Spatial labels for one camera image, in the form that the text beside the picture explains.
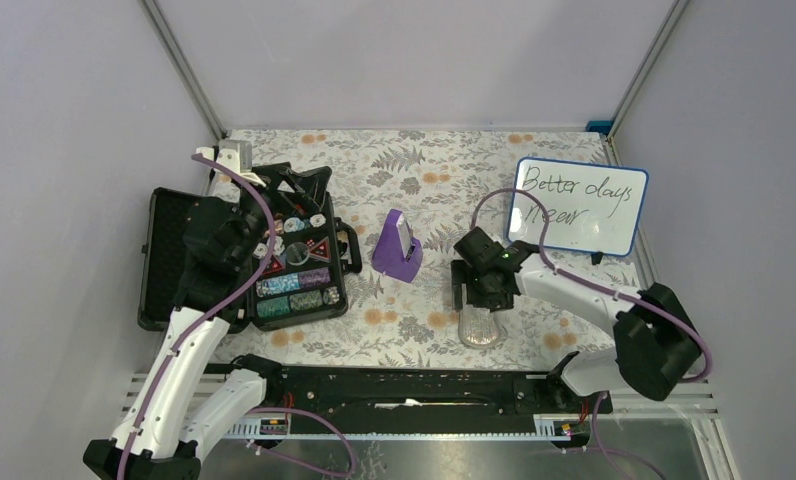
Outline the silver mesh sponge eraser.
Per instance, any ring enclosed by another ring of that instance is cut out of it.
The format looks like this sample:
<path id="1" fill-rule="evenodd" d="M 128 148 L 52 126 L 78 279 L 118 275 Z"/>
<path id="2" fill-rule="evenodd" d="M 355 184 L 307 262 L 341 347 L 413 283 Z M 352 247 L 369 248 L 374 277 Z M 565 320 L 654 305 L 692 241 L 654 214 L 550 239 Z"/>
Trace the silver mesh sponge eraser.
<path id="1" fill-rule="evenodd" d="M 494 348 L 507 338 L 498 312 L 471 306 L 458 312 L 457 330 L 463 345 L 478 350 Z"/>

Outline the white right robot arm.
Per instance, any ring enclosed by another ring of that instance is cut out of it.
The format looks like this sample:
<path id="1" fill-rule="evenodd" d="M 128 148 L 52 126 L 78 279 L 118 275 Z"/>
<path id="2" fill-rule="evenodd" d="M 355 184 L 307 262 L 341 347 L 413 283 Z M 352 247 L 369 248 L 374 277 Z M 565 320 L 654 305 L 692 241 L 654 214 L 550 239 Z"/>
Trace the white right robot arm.
<path id="1" fill-rule="evenodd" d="M 511 310 L 518 296 L 553 304 L 588 321 L 613 340 L 610 348 L 575 352 L 551 372 L 549 402 L 571 412 L 587 396 L 629 387 L 663 401 L 690 369 L 709 357 L 701 336 L 674 292 L 654 283 L 644 290 L 613 289 L 553 264 L 523 241 L 505 247 L 475 227 L 454 246 L 454 307 Z"/>

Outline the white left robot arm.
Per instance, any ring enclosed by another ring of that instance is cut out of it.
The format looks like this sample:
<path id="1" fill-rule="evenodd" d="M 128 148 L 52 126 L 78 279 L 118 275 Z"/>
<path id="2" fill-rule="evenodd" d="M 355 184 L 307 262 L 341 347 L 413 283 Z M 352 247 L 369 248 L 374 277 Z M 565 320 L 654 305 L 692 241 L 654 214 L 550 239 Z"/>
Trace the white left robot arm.
<path id="1" fill-rule="evenodd" d="M 134 404 L 107 439 L 91 441 L 84 464 L 100 479 L 196 479 L 207 454 L 254 408 L 270 411 L 284 385 L 250 366 L 235 371 L 193 417 L 187 409 L 213 351 L 238 316 L 241 297 L 269 261 L 251 264 L 257 244 L 275 246 L 274 215 L 262 180 L 235 163 L 193 160 L 230 177 L 243 195 L 236 204 L 203 197 L 186 222 L 186 268 L 165 341 Z"/>

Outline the blue framed whiteboard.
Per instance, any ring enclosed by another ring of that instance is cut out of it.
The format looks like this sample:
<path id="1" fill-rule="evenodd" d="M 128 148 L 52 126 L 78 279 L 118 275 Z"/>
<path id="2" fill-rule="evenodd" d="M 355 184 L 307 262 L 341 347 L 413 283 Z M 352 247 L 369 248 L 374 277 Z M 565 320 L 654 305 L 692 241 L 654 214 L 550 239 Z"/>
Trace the blue framed whiteboard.
<path id="1" fill-rule="evenodd" d="M 574 252 L 631 253 L 650 176 L 638 168 L 524 157 L 516 168 L 506 238 Z"/>

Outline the purple wedge stand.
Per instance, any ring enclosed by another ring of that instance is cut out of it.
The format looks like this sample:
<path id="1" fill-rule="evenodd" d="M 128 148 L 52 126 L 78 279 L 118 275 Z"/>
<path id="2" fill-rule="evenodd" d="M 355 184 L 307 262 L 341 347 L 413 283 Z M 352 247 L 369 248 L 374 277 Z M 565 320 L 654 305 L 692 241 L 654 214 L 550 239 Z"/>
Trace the purple wedge stand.
<path id="1" fill-rule="evenodd" d="M 391 209 L 372 254 L 372 268 L 388 277 L 412 283 L 423 262 L 421 241 L 404 213 Z"/>

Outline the floral table mat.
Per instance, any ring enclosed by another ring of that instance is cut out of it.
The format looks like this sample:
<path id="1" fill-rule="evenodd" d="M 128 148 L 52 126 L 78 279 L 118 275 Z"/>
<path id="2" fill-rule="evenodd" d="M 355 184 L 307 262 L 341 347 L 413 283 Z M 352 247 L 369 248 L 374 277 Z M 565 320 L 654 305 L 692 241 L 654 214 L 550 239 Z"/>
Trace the floral table mat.
<path id="1" fill-rule="evenodd" d="M 607 333 L 542 300 L 519 297 L 494 320 L 452 306 L 455 243 L 471 225 L 502 240 L 518 162 L 602 164 L 593 133 L 257 130 L 229 133 L 254 164 L 327 166 L 336 215 L 357 234 L 363 267 L 346 278 L 347 312 L 332 320 L 227 336 L 214 358 L 256 354 L 284 364 L 547 370 L 596 352 Z"/>

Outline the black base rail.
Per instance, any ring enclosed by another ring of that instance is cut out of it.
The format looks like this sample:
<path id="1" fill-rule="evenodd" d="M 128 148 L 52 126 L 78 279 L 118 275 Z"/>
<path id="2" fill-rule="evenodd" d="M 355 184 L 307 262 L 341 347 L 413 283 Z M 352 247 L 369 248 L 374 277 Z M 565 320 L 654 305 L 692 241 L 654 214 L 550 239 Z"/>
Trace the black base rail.
<path id="1" fill-rule="evenodd" d="M 542 420 L 613 410 L 610 399 L 579 397 L 545 372 L 283 366 L 255 355 L 205 371 L 230 377 L 246 367 L 267 375 L 262 405 L 287 408 L 280 417 L 296 436 L 328 433 L 325 421 L 348 436 L 533 436 Z"/>

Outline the blue corner bracket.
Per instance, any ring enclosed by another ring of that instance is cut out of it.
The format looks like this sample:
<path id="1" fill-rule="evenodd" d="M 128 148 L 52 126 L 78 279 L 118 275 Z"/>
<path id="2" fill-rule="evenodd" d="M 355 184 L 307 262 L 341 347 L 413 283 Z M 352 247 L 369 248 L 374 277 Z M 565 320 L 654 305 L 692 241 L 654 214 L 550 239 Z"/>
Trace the blue corner bracket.
<path id="1" fill-rule="evenodd" d="M 590 120 L 585 125 L 585 131 L 589 133 L 597 133 L 604 136 L 609 136 L 613 129 L 613 120 Z"/>

